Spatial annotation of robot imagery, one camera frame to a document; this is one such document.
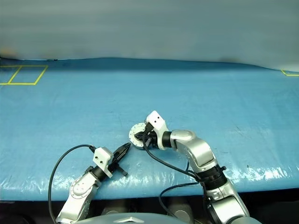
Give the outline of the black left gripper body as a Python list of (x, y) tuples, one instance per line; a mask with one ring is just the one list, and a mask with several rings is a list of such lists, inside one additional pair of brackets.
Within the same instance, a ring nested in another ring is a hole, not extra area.
[(108, 170), (113, 173), (115, 171), (119, 171), (123, 176), (127, 176), (128, 173), (120, 167), (119, 162), (122, 160), (124, 156), (123, 155), (118, 155), (113, 158), (112, 162), (108, 166)]

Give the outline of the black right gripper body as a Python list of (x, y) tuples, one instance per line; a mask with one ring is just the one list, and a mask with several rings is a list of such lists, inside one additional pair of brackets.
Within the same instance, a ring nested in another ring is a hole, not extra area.
[(142, 134), (142, 143), (143, 143), (143, 148), (158, 148), (158, 143), (157, 143), (157, 134), (154, 131), (151, 132), (146, 132), (144, 131)]

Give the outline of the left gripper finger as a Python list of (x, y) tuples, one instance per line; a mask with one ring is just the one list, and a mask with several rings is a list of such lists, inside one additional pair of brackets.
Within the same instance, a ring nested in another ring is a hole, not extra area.
[(121, 160), (129, 150), (129, 143), (125, 143), (114, 151), (114, 160)]
[(118, 163), (127, 154), (131, 144), (124, 144), (115, 151), (115, 161)]

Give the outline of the grey rounded robot hip part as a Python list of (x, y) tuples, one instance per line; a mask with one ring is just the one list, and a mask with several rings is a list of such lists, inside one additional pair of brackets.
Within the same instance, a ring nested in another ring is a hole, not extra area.
[(106, 206), (101, 215), (109, 215), (109, 214), (115, 214), (115, 213), (127, 213), (128, 207), (126, 206)]
[(189, 204), (171, 204), (170, 211), (181, 221), (185, 223), (193, 223), (194, 216)]

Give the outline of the blue plastic table cover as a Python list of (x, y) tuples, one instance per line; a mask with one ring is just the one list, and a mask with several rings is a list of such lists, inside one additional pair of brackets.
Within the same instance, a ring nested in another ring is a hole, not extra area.
[(0, 201), (52, 199), (157, 111), (195, 132), (240, 192), (299, 188), (299, 77), (232, 63), (0, 60)]

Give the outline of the grey robot torso shell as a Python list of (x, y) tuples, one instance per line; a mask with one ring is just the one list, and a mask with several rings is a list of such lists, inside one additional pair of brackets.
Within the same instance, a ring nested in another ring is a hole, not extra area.
[(177, 218), (156, 213), (114, 213), (85, 219), (81, 224), (187, 224)]

